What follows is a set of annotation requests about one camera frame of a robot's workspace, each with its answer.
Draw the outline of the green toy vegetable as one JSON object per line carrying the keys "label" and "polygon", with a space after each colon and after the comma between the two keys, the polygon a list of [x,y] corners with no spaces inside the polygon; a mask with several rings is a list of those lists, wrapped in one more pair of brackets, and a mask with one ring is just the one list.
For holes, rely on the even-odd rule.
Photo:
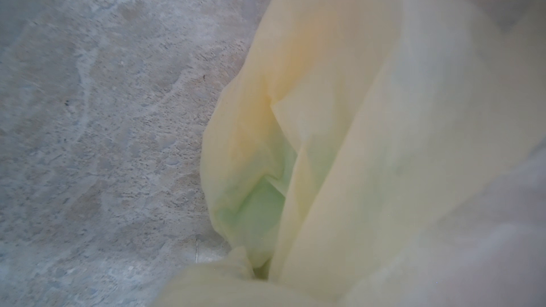
{"label": "green toy vegetable", "polygon": [[267,179],[260,179],[241,203],[216,213],[219,233],[241,244],[261,240],[277,227],[284,201]]}

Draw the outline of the translucent yellowish plastic bag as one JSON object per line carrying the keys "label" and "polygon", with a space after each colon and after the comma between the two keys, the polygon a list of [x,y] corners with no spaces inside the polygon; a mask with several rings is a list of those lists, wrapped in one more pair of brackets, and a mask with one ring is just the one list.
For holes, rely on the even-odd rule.
{"label": "translucent yellowish plastic bag", "polygon": [[271,0],[200,179],[280,221],[155,306],[544,306],[545,0]]}

